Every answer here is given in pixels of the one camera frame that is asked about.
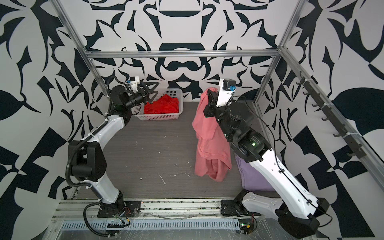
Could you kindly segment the pink t shirt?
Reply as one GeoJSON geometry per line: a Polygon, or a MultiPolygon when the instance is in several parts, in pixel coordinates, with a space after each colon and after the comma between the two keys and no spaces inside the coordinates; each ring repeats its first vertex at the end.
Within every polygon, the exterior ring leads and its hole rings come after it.
{"type": "Polygon", "coordinates": [[[209,103],[208,91],[217,93],[218,89],[208,88],[202,93],[192,122],[198,139],[195,174],[222,182],[232,168],[231,151],[217,120],[214,117],[206,118],[204,115],[204,109],[209,103]]]}

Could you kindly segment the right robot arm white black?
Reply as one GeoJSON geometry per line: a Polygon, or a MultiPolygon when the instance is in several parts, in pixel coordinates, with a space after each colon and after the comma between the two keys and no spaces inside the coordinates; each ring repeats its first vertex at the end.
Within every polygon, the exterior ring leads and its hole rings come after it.
{"type": "Polygon", "coordinates": [[[264,197],[250,191],[240,194],[241,206],[248,214],[278,221],[292,237],[303,239],[317,233],[318,217],[330,207],[324,198],[316,198],[290,173],[277,157],[274,145],[251,126],[257,115],[247,104],[232,98],[231,91],[207,91],[206,118],[214,118],[230,147],[256,169],[273,187],[278,198],[264,197]]]}

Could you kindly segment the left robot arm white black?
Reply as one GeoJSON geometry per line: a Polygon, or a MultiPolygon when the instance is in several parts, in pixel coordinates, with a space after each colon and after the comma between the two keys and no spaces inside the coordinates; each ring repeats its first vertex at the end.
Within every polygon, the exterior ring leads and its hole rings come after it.
{"type": "Polygon", "coordinates": [[[132,108],[152,103],[157,96],[158,83],[140,81],[137,84],[108,88],[110,98],[104,122],[87,137],[69,144],[65,169],[70,187],[86,187],[100,200],[103,208],[121,210],[124,197],[107,175],[107,161],[103,149],[112,137],[124,128],[133,116],[132,108]]]}

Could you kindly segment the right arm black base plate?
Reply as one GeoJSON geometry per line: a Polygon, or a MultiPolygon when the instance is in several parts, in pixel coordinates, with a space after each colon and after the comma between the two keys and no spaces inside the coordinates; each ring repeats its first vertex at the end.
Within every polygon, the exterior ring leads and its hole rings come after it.
{"type": "Polygon", "coordinates": [[[249,212],[240,201],[221,200],[220,213],[224,217],[261,216],[259,213],[249,212]]]}

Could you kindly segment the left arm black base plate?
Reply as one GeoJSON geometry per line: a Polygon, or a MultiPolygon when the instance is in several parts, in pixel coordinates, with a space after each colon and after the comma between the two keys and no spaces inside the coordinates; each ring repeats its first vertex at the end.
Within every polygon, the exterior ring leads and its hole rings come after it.
{"type": "Polygon", "coordinates": [[[122,218],[135,217],[140,213],[141,201],[124,201],[117,204],[101,204],[97,217],[112,218],[119,214],[122,218]]]}

